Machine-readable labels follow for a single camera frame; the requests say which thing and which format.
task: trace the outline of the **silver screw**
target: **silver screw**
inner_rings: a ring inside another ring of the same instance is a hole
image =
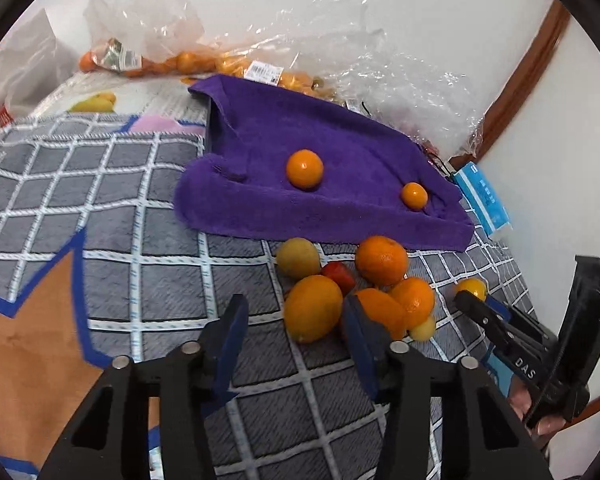
[[[462,359],[460,359],[460,364],[467,370],[475,370],[478,367],[478,359],[472,357],[471,355],[465,355]]]
[[[409,351],[409,345],[404,341],[391,341],[389,350],[395,354],[406,354]]]
[[[182,350],[183,354],[192,355],[200,352],[200,348],[201,346],[199,343],[196,343],[195,341],[187,341],[180,347],[180,350]]]
[[[113,359],[111,364],[116,370],[122,370],[122,368],[126,368],[127,366],[129,366],[130,362],[131,360],[126,355],[119,355],[118,357]]]

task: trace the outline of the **purple towel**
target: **purple towel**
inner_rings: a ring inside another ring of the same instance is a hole
[[[174,207],[212,234],[360,243],[371,235],[409,250],[464,251],[474,226],[460,190],[403,134],[337,105],[282,88],[213,76],[190,88],[211,98],[210,153],[187,166]],[[286,161],[317,153],[324,177],[313,192],[286,179]],[[400,200],[404,184],[429,193],[421,212]]]

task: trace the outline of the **human hand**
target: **human hand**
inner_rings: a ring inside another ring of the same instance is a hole
[[[507,400],[520,420],[524,418],[526,412],[531,408],[531,395],[529,395],[525,383],[516,375],[513,375],[511,378]],[[560,415],[547,415],[538,421],[533,431],[529,428],[526,428],[526,430],[529,434],[544,435],[561,430],[565,424],[566,420]]]

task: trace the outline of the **small red tomato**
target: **small red tomato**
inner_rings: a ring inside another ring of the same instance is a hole
[[[356,286],[356,280],[342,262],[329,262],[322,268],[320,273],[336,282],[343,296],[349,294]]]

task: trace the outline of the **checkered tablecloth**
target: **checkered tablecloth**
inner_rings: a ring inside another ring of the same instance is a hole
[[[196,338],[232,294],[243,293],[250,320],[232,379],[238,395],[205,423],[219,478],[372,478],[386,407],[368,400],[335,333],[305,346],[288,338],[281,307],[292,283],[275,265],[280,242],[184,227],[171,200],[184,165],[203,153],[203,136],[121,133],[127,122],[90,114],[21,120],[0,142],[0,297],[13,301],[83,227],[88,326],[94,346],[111,356],[160,357]],[[532,309],[509,250],[469,215],[476,227],[466,252],[410,253],[408,274],[436,292],[437,324],[429,342],[412,344],[448,361],[486,352],[484,333],[452,305],[458,280],[480,276],[496,298]],[[354,270],[354,245],[316,247],[323,263],[341,260]],[[438,478],[439,399],[429,443],[427,479]],[[152,463],[161,478],[159,449]]]

